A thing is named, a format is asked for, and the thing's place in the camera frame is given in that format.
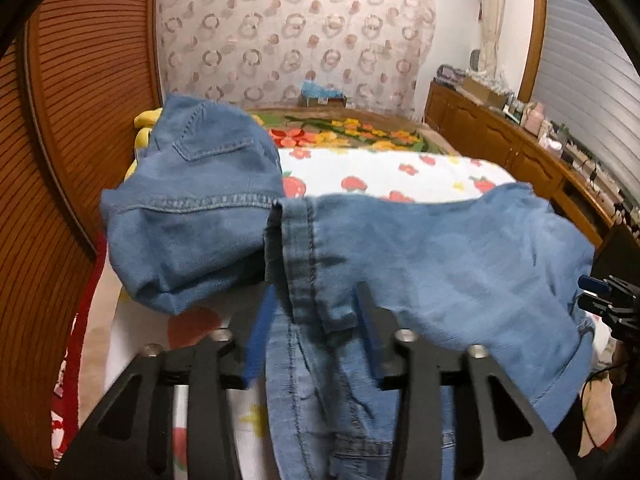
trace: cabinet door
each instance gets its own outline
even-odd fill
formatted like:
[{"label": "cabinet door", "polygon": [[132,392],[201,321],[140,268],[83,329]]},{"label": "cabinet door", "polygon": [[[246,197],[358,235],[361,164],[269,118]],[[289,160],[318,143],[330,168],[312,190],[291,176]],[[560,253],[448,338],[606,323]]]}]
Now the cabinet door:
[{"label": "cabinet door", "polygon": [[475,104],[464,98],[450,103],[440,133],[461,155],[471,158],[482,156],[481,113]]},{"label": "cabinet door", "polygon": [[562,180],[556,163],[548,160],[542,149],[531,146],[523,146],[508,169],[516,180],[530,182],[533,191],[542,198],[551,198]]},{"label": "cabinet door", "polygon": [[431,83],[429,100],[424,111],[424,122],[439,132],[448,107],[447,93],[444,88],[437,83]]},{"label": "cabinet door", "polygon": [[508,125],[487,117],[484,124],[484,145],[480,158],[506,168],[521,143],[522,141],[517,134],[511,131]]}]

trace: yellow fabric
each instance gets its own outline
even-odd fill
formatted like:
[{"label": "yellow fabric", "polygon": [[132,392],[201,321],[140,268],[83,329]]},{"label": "yellow fabric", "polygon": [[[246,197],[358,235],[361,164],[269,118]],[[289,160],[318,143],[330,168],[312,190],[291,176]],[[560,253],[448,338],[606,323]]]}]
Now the yellow fabric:
[{"label": "yellow fabric", "polygon": [[136,142],[134,142],[134,147],[137,150],[146,148],[149,145],[150,134],[151,134],[151,128],[140,128],[140,131],[136,135]]},{"label": "yellow fabric", "polygon": [[162,108],[142,112],[138,117],[133,119],[133,125],[136,128],[153,128],[161,113]]},{"label": "yellow fabric", "polygon": [[131,175],[133,175],[133,172],[136,171],[137,167],[138,167],[138,162],[134,160],[131,163],[131,166],[129,166],[129,169],[127,170],[127,173],[124,176],[124,180],[127,180]]}]

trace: white wall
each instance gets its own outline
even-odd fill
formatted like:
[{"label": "white wall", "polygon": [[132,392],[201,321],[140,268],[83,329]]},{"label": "white wall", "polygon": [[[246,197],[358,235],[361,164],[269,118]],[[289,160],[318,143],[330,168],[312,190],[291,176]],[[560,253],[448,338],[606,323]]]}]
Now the white wall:
[{"label": "white wall", "polygon": [[502,33],[498,42],[498,68],[504,69],[510,88],[520,91],[529,53],[534,0],[505,0]]},{"label": "white wall", "polygon": [[478,0],[435,0],[436,31],[425,63],[420,67],[415,88],[414,107],[421,118],[429,94],[429,85],[441,64],[469,66],[471,51],[480,46]]}]

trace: wooden window frame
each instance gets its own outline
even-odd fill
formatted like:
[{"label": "wooden window frame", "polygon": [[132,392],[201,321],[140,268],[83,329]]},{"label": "wooden window frame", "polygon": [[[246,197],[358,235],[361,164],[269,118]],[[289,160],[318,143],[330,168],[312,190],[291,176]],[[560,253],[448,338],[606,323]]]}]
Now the wooden window frame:
[{"label": "wooden window frame", "polygon": [[542,55],[542,44],[545,40],[545,25],[546,0],[534,0],[529,53],[527,54],[527,63],[524,68],[520,92],[518,94],[518,99],[524,103],[531,101],[533,87],[536,84],[536,77],[538,76],[538,68],[540,66],[540,56]]}]

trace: pink bottle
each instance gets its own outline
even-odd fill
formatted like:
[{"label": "pink bottle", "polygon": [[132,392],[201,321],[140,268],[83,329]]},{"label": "pink bottle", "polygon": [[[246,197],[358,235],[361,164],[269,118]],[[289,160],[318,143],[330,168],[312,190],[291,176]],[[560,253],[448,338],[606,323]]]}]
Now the pink bottle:
[{"label": "pink bottle", "polygon": [[524,129],[528,132],[534,134],[535,136],[540,131],[540,126],[542,126],[542,121],[545,120],[545,105],[542,103],[538,103],[533,110],[529,111],[524,123]]}]

